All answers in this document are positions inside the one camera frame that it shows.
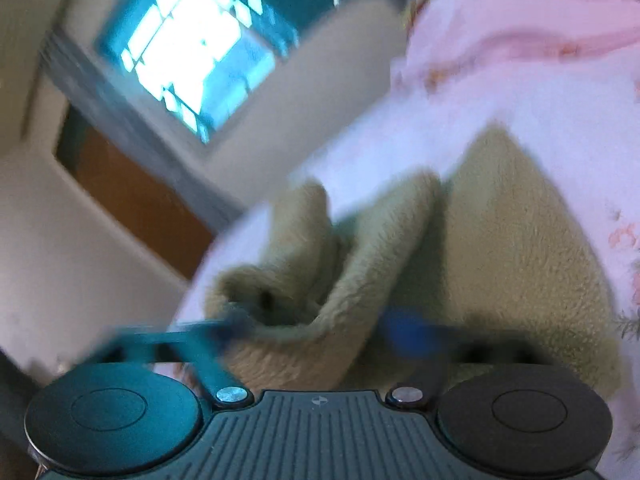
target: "window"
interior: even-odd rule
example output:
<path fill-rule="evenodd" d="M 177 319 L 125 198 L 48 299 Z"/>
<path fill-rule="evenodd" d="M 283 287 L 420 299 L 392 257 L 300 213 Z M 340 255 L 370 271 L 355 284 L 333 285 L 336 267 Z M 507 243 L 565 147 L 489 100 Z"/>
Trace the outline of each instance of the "window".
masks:
<path fill-rule="evenodd" d="M 204 144 L 338 0 L 126 0 L 100 49 Z"/>

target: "ribbed gray plate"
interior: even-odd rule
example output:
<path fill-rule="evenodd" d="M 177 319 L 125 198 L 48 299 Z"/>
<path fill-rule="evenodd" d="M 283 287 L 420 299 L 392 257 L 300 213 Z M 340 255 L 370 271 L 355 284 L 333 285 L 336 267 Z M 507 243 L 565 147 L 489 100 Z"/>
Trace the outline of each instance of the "ribbed gray plate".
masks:
<path fill-rule="evenodd" d="M 48 473 L 44 480 L 62 480 Z M 490 480 L 451 455 L 417 413 L 373 392 L 266 392 L 224 412 L 199 442 L 141 480 Z M 585 472 L 572 480 L 596 480 Z"/>

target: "fuzzy fabric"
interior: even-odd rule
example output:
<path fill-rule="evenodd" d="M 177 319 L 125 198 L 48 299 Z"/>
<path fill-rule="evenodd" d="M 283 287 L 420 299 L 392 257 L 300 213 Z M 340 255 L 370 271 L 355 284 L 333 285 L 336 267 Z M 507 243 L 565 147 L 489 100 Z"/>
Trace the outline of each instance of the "fuzzy fabric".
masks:
<path fill-rule="evenodd" d="M 285 317 L 295 320 L 294 306 L 308 304 L 305 291 L 317 290 L 311 285 L 322 262 L 329 262 L 332 276 L 339 267 L 342 244 L 325 206 L 317 184 L 277 202 L 263 263 L 224 274 L 207 315 L 219 316 L 228 300 L 249 300 L 257 301 L 249 307 L 255 319 L 274 316 L 282 304 Z M 305 220 L 290 218 L 298 214 Z M 321 256 L 327 253 L 333 256 Z M 300 276 L 305 285 L 298 287 Z M 330 286 L 326 277 L 322 282 Z M 260 317 L 255 309 L 265 309 L 265 291 L 275 301 Z M 237 345 L 226 364 L 254 391 L 386 392 L 415 362 L 393 354 L 374 330 L 385 306 L 486 329 L 489 336 L 494 329 L 527 333 L 603 398 L 620 387 L 618 340 L 600 266 L 559 193 L 499 127 L 478 137 L 443 192 L 435 177 L 422 174 L 357 215 L 353 247 L 318 316 L 297 326 L 260 325 L 257 338 Z M 314 315 L 303 309 L 298 322 Z M 452 383 L 485 370 L 460 367 Z"/>
<path fill-rule="evenodd" d="M 207 298 L 209 318 L 223 316 L 229 301 L 242 301 L 257 321 L 254 337 L 226 355 L 231 373 L 255 393 L 335 388 L 373 332 L 438 189 L 430 173 L 391 188 L 360 212 L 347 246 L 330 229 L 321 187 L 287 191 L 274 204 L 260 264 L 220 276 Z M 348 253 L 340 257 L 344 247 Z"/>

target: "circular logo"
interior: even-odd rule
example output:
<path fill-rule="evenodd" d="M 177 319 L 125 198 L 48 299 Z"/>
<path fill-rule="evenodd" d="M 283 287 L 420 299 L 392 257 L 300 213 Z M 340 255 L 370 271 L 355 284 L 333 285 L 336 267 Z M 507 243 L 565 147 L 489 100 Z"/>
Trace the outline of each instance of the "circular logo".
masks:
<path fill-rule="evenodd" d="M 329 402 L 329 399 L 323 396 L 317 396 L 311 399 L 311 402 L 314 403 L 316 406 L 324 406 L 326 403 Z"/>

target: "bed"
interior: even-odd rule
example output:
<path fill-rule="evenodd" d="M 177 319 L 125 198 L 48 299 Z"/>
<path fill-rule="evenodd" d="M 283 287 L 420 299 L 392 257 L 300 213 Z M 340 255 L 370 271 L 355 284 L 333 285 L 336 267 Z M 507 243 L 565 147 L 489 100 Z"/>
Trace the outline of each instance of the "bed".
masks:
<path fill-rule="evenodd" d="M 544 28 L 544 34 L 512 34 L 481 67 L 455 73 L 434 89 L 424 83 L 426 67 L 436 61 L 442 66 L 443 59 L 478 44 L 479 35 L 487 37 L 486 30 L 473 27 L 460 34 L 460 23 L 474 23 L 478 12 L 510 19 L 504 0 L 474 0 L 471 10 L 465 1 L 431 4 L 418 18 L 407 56 L 393 67 L 392 91 L 304 162 L 291 181 L 318 179 L 337 220 L 370 202 L 390 179 L 416 168 L 446 178 L 482 128 L 499 121 L 556 185 L 604 268 L 616 312 L 634 319 L 640 312 L 640 135 L 631 125 L 640 124 L 640 2 L 545 0 L 542 14 L 562 5 L 570 24 L 538 12 L 520 16 L 520 24 L 537 32 Z M 590 6 L 591 19 L 577 20 Z M 530 55 L 532 44 L 593 38 L 601 31 L 615 40 L 597 56 L 567 62 Z M 522 51 L 514 46 L 523 44 L 526 56 L 514 56 Z M 257 261 L 269 223 L 269 206 L 262 203 L 218 237 L 175 322 L 203 317 L 207 289 L 221 270 Z M 632 379 L 610 402 L 615 430 L 600 470 L 607 478 L 631 480 L 640 470 L 640 345 L 630 337 L 621 340 L 621 348 Z"/>

